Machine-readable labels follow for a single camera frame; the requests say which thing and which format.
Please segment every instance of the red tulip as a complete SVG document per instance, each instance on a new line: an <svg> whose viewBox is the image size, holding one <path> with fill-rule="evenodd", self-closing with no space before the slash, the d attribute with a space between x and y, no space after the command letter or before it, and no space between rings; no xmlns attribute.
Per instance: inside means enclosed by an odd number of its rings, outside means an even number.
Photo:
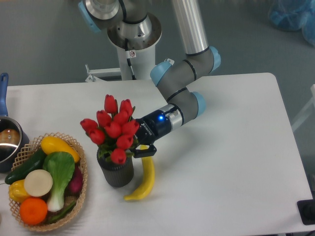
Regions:
<svg viewBox="0 0 315 236"><path fill-rule="evenodd" d="M132 105L131 105L131 102L129 99L126 99L126 100L123 100L121 103L120 103L120 108L119 108L119 111L126 111L128 113L128 116L130 117L133 113L133 108L132 108Z"/></svg>
<svg viewBox="0 0 315 236"><path fill-rule="evenodd" d="M110 114L117 113L117 110L118 110L117 101L112 95L107 94L105 96L104 108L107 113L110 113Z"/></svg>
<svg viewBox="0 0 315 236"><path fill-rule="evenodd" d="M105 141L105 134L99 129L90 130L89 137L97 145L101 145Z"/></svg>
<svg viewBox="0 0 315 236"><path fill-rule="evenodd" d="M126 124L128 122L129 116L126 111L120 111L117 115L114 116L114 122L117 122L119 125Z"/></svg>
<svg viewBox="0 0 315 236"><path fill-rule="evenodd" d="M133 119L122 126L122 133L133 136L139 128L139 123Z"/></svg>
<svg viewBox="0 0 315 236"><path fill-rule="evenodd" d="M98 111L96 113L96 118L99 126L101 127L107 126L112 121L111 116L104 110Z"/></svg>
<svg viewBox="0 0 315 236"><path fill-rule="evenodd" d="M122 135L117 139L116 145L122 150L127 150L133 143L133 137L131 135Z"/></svg>
<svg viewBox="0 0 315 236"><path fill-rule="evenodd" d="M87 133L89 133L90 130L96 129L98 127L97 122L92 119L84 119L80 122L80 125Z"/></svg>
<svg viewBox="0 0 315 236"><path fill-rule="evenodd" d="M124 164L126 162L126 153L124 150L120 149L120 148L116 148L112 154L110 155L110 158L112 159L112 161L115 164Z"/></svg>
<svg viewBox="0 0 315 236"><path fill-rule="evenodd" d="M105 130L109 137L113 139L118 138L122 134L122 128L117 122L114 121L105 126Z"/></svg>

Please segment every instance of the yellow squash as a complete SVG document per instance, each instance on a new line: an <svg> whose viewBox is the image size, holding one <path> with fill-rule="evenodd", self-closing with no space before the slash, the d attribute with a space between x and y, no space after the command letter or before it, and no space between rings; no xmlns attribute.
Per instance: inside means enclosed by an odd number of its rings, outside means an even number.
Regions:
<svg viewBox="0 0 315 236"><path fill-rule="evenodd" d="M15 181L9 186L9 197L18 203L31 197L24 188L24 179Z"/></svg>
<svg viewBox="0 0 315 236"><path fill-rule="evenodd" d="M43 149L44 153L49 155L50 153L56 151L64 151L68 152L72 155L74 162L77 163L80 160L80 156L76 150L74 150L66 141L61 138L54 136L47 136L43 138L40 143L41 149Z"/></svg>

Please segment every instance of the blue plastic bag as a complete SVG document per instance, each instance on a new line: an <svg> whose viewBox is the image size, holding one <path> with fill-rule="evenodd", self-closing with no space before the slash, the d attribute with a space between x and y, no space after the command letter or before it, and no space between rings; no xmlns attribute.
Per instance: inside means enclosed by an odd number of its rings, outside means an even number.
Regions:
<svg viewBox="0 0 315 236"><path fill-rule="evenodd" d="M302 29L304 38L315 45L315 0L274 0L269 20L279 29Z"/></svg>

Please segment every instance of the blue pot handle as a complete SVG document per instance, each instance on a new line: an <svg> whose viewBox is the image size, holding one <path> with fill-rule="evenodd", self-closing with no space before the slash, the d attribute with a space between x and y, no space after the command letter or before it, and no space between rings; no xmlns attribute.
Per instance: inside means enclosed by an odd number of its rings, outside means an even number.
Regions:
<svg viewBox="0 0 315 236"><path fill-rule="evenodd" d="M8 116L8 109L6 108L6 91L8 88L8 80L9 75L8 73L2 73L0 75L0 116L1 117L7 117Z"/></svg>

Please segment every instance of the bok choy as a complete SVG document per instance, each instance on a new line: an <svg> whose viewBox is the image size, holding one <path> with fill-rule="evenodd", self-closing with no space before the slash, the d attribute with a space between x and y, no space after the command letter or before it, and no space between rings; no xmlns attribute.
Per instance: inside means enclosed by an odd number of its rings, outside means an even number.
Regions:
<svg viewBox="0 0 315 236"><path fill-rule="evenodd" d="M48 198L48 210L56 212L64 205L64 190L70 182L74 172L74 160L68 152L53 152L49 154L43 164L53 178L51 195Z"/></svg>

